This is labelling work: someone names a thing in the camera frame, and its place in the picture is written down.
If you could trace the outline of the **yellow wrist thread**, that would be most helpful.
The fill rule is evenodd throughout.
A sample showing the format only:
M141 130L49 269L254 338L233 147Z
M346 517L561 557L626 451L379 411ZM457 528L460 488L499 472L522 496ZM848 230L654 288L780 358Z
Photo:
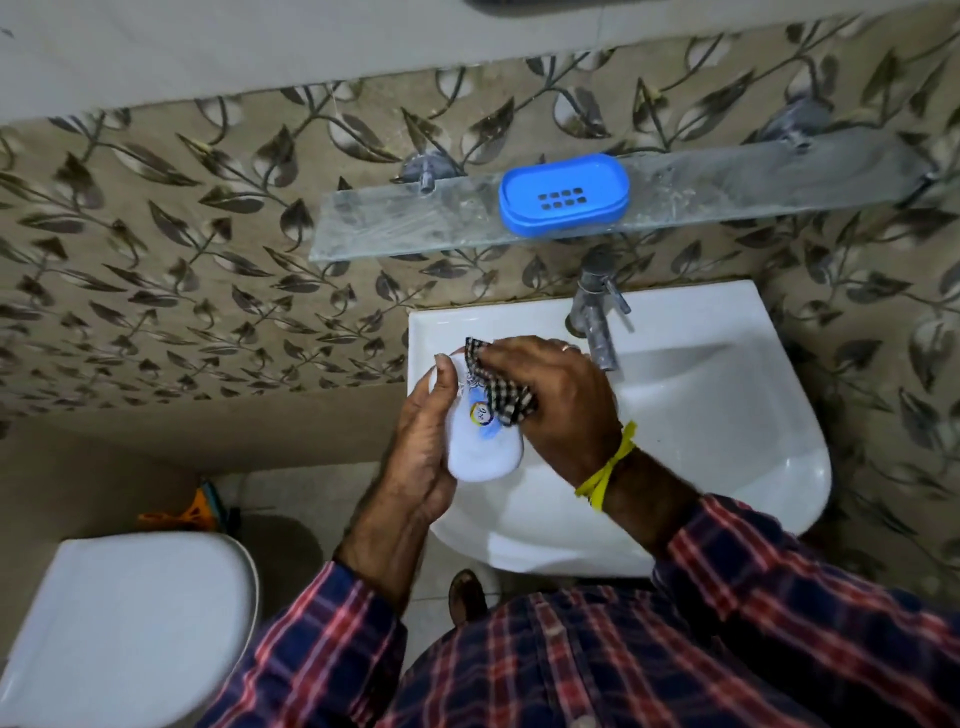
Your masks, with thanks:
M606 461L604 466L600 467L575 489L575 497L587 500L593 511L598 513L603 511L607 491L620 463L637 449L634 442L636 430L636 422L629 420L622 427L620 443L614 455Z

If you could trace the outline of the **person's left hand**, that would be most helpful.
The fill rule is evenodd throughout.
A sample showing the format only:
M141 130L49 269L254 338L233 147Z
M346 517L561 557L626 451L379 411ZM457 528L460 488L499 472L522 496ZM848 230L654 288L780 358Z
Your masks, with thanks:
M403 403L381 476L390 502L427 527L447 512L456 488L446 464L446 420L429 419L434 366Z

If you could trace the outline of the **person's right hand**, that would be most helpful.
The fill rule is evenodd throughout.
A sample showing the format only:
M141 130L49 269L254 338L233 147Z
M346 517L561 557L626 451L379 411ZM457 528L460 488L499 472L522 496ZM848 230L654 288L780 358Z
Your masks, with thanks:
M538 407L520 423L540 458L574 488L615 454L621 423L606 373L593 366L593 383L582 390L534 391Z

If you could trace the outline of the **orange cleaning brush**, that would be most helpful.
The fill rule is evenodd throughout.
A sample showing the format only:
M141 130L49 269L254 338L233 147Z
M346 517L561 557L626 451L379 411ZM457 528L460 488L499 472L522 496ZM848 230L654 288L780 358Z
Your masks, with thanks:
M204 480L194 491L191 503L180 513L145 513L138 515L138 528L152 531L229 531L230 511L210 480Z

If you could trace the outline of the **person's dark shoe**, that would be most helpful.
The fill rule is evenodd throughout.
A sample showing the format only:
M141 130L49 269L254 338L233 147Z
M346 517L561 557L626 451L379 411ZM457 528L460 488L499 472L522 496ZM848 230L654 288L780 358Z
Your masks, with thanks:
M473 570L464 568L453 577L448 589L448 610L455 628L486 618L487 597Z

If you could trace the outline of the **white plastic bottle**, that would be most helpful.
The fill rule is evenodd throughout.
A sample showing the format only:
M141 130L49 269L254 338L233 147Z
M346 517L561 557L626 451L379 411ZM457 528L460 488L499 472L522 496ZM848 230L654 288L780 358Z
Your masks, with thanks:
M505 478L522 462L522 434L500 421L484 385L471 375L464 351L450 358L458 390L445 420L446 468L461 483Z

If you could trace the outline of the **metal shelf bracket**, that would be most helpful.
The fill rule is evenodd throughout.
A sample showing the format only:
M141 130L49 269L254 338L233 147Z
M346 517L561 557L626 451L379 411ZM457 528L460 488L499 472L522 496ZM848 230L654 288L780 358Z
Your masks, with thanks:
M437 189L439 182L464 176L466 171L462 164L447 151L433 149L408 156L391 182L412 187L416 195L426 197Z
M812 140L831 126L832 114L830 103L810 96L798 97L775 113L753 142L781 142L798 154L805 153Z

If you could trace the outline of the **red blue plaid shirt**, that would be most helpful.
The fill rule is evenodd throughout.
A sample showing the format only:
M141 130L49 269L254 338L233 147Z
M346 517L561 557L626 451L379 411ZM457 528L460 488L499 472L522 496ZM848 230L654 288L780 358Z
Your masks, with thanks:
M960 728L960 613L816 561L706 495L654 589L531 593L402 672L406 629L327 563L198 728Z

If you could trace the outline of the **glass wall shelf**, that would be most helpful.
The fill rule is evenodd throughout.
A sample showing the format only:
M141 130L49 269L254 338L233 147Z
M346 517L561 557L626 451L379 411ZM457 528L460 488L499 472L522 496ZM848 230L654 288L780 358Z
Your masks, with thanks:
M630 177L630 203L615 223L525 238L499 218L505 173L442 180L425 197L412 186L391 183L322 196L309 260L418 256L860 209L907 200L937 173L936 164L899 135L870 127L820 134L803 153L764 142L614 158Z

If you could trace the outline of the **blue plastic soap dish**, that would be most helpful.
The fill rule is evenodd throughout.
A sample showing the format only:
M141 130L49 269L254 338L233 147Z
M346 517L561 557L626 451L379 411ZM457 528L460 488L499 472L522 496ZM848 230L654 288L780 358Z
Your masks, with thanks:
M627 212L631 180L606 153L517 167L498 187L500 221L525 238L618 222Z

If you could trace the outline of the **person's left forearm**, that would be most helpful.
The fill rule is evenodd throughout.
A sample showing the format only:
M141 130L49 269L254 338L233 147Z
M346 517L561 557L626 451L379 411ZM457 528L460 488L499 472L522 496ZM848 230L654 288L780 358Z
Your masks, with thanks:
M432 525L450 506L444 476L402 482L381 474L361 497L333 561L403 616Z

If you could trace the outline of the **person's right forearm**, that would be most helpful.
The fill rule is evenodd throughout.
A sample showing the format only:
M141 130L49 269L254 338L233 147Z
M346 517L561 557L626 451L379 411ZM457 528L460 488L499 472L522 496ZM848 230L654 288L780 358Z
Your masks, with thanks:
M613 469L602 511L655 561L690 520L702 493L655 458L634 448Z

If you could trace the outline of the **black white checkered cloth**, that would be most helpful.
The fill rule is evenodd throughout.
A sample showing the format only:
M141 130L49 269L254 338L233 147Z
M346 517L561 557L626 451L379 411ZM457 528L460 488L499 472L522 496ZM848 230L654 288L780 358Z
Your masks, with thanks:
M487 369L480 358L486 346L488 343L480 339L465 338L463 357L467 382L483 391L486 404L500 425L515 427L538 410L537 397L529 386Z

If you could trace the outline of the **white toilet seat lid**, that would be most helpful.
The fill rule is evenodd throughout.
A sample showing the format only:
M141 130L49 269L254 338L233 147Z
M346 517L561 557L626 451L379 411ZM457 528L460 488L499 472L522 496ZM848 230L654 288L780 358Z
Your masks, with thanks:
M167 728L204 708L255 635L251 554L219 533L65 540L0 677L0 728Z

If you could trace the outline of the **metal water tap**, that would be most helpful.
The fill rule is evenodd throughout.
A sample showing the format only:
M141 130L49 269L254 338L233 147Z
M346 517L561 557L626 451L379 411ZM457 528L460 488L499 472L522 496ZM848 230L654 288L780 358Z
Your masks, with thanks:
M632 312L616 282L616 263L608 250L593 249L583 257L577 290L565 319L568 332L586 341L590 359L607 373L619 371L620 366L606 304L612 304L625 317Z

